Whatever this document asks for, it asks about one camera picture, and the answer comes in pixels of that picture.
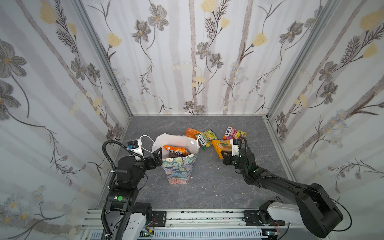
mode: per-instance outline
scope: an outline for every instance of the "fox's snack bag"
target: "fox's snack bag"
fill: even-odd
[[[173,153],[179,157],[185,157],[189,155],[189,152],[183,147],[172,147],[169,145],[165,145],[163,148],[168,150],[168,152]]]
[[[195,129],[189,127],[189,128],[187,128],[187,131],[184,134],[184,136],[191,137],[194,140],[197,140],[197,137],[195,135],[196,134],[199,135],[200,133],[201,133],[200,131],[195,130]]]
[[[197,138],[197,142],[203,149],[206,149],[207,147],[210,147],[212,145],[212,143],[208,140],[207,136],[204,133],[196,134],[195,137]]]
[[[206,130],[203,134],[208,138],[208,141],[218,140],[218,137],[211,129]]]
[[[246,136],[247,136],[246,132],[237,130],[236,128],[229,126],[224,133],[223,139],[224,140],[239,139],[241,137],[246,137]]]
[[[214,146],[221,160],[223,160],[221,151],[232,151],[230,140],[213,140],[212,145]]]

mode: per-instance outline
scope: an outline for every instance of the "bag handle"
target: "bag handle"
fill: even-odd
[[[200,137],[200,135],[202,135],[203,134],[203,132],[201,132],[198,136],[197,136],[197,145],[196,145],[196,152],[197,152],[197,148],[199,147],[199,137]]]
[[[153,139],[152,139],[150,136],[148,136],[148,135],[143,135],[143,136],[141,136],[139,139],[141,140],[142,137],[149,137],[149,139],[150,139],[153,143],[155,143],[155,141],[153,141]],[[143,147],[141,147],[141,148],[144,149],[144,150],[147,151],[147,152],[152,153],[151,151],[149,151],[149,150],[147,150],[147,149],[145,149],[145,148],[143,148]]]

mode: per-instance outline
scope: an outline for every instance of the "gray flower print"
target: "gray flower print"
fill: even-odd
[[[337,64],[333,64],[333,61],[329,61],[324,65],[324,69],[320,69],[319,73],[321,74],[319,80],[326,80],[327,82],[332,80],[332,74],[336,71]]]
[[[221,66],[224,64],[220,61],[221,56],[219,53],[212,54],[211,58],[209,59],[210,62],[212,62],[211,68],[217,65],[218,68],[221,68]]]
[[[148,23],[151,26],[156,26],[160,31],[164,30],[163,25],[168,26],[168,21],[165,19],[167,16],[167,11],[163,8],[161,5],[156,6],[151,3],[151,7],[149,8],[149,11],[153,16],[148,17]]]
[[[208,46],[209,43],[206,42],[206,43],[199,43],[197,45],[197,53],[196,55],[200,55],[200,59],[204,59],[206,56],[209,57],[211,55],[211,51],[207,50],[208,49]]]
[[[0,121],[9,119],[8,108],[21,106],[19,101],[11,96],[12,93],[12,85],[0,79]]]
[[[8,78],[12,72],[19,77],[26,76],[26,71],[20,67],[25,64],[24,58],[15,56],[11,44],[0,40],[0,78]]]
[[[319,17],[322,10],[323,10],[323,6],[320,6],[318,9],[316,9],[315,12],[313,13],[314,18],[308,18],[304,24],[304,27],[306,28],[312,27],[316,23],[316,20]]]
[[[338,85],[335,85],[333,82],[324,86],[324,92],[320,95],[320,97],[325,98],[325,104],[333,102],[332,94],[336,94],[337,87]]]
[[[303,24],[300,22],[293,22],[293,24],[287,28],[288,32],[286,34],[281,34],[280,35],[280,43],[283,43],[285,40],[288,40],[288,42],[293,42],[293,39],[295,38],[296,35],[301,34],[303,31]]]
[[[74,61],[71,62],[72,71],[76,72],[76,78],[79,79],[81,77],[82,80],[85,79],[85,75],[87,73],[87,69],[84,65],[80,66],[79,60],[74,58]]]
[[[184,107],[184,109],[185,110],[189,110],[189,109],[193,109],[193,106],[194,106],[195,104],[192,102],[192,101],[185,101],[185,107]]]
[[[281,136],[281,138],[285,138],[285,134],[288,133],[288,129],[285,125],[280,125],[279,127],[279,134]]]
[[[113,133],[115,134],[116,138],[120,138],[122,136],[122,127],[119,125],[119,123],[116,123],[115,128],[113,129]]]
[[[197,105],[195,107],[195,109],[193,110],[194,113],[196,113],[197,115],[199,114],[205,114],[206,110],[205,110],[205,106],[203,105]]]
[[[151,33],[148,23],[146,21],[136,20],[135,29],[137,30],[137,33],[132,34],[135,41],[140,42],[140,39],[144,39],[144,41],[148,42],[148,34]]]
[[[89,63],[89,65],[88,65],[87,68],[88,68],[88,74],[89,74],[89,76],[93,77],[93,79],[94,79],[95,82],[96,82],[97,77],[100,78],[100,70],[96,70],[96,69],[95,69],[95,66],[94,66],[92,63]]]

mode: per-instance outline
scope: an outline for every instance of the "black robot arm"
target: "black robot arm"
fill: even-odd
[[[234,140],[233,144],[240,146],[238,155],[232,156],[232,152],[222,151],[223,164],[235,166],[248,185],[272,190],[295,202],[303,224],[315,236],[325,238],[343,220],[340,210],[322,186],[316,183],[300,184],[276,176],[256,165],[255,155],[247,144],[244,148],[241,148],[239,140]]]

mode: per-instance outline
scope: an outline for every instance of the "wall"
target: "wall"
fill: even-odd
[[[1,238],[78,238],[128,118],[69,1],[2,1],[0,29]]]
[[[326,1],[82,0],[134,114],[265,114]]]
[[[270,118],[299,180],[321,184],[352,214],[339,240],[384,233],[383,7],[341,1]],[[349,225],[342,212],[336,229]]]

